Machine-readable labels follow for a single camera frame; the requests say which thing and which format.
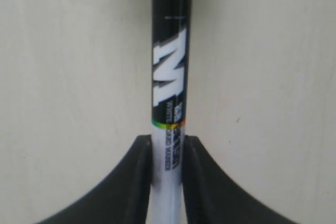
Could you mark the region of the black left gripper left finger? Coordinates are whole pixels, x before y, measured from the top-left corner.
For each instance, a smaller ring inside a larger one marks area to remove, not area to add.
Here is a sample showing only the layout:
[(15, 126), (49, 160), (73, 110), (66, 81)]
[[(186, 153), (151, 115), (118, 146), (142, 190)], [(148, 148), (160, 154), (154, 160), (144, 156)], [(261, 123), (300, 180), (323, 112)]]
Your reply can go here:
[(139, 135), (106, 178), (42, 223), (145, 223), (151, 179), (151, 137)]

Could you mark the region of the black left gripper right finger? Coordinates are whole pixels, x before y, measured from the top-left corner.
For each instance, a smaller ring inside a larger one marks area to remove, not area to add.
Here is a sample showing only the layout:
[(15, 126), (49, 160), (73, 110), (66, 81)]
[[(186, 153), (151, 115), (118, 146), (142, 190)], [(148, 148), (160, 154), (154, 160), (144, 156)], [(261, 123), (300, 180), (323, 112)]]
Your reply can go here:
[(182, 168), (187, 223), (292, 223), (235, 183), (200, 139), (186, 136)]

